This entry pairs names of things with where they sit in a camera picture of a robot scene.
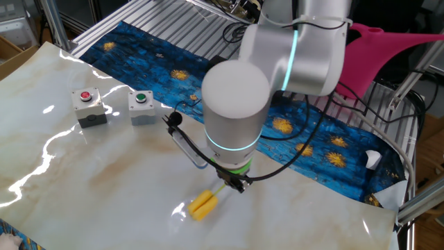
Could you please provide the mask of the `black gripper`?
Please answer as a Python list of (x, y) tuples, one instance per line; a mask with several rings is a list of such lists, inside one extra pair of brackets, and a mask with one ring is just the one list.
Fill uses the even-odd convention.
[(239, 193), (243, 193), (253, 183), (252, 181), (246, 181), (245, 176), (234, 174), (226, 169), (218, 169), (216, 173), (226, 186), (232, 187), (233, 185), (233, 188)]

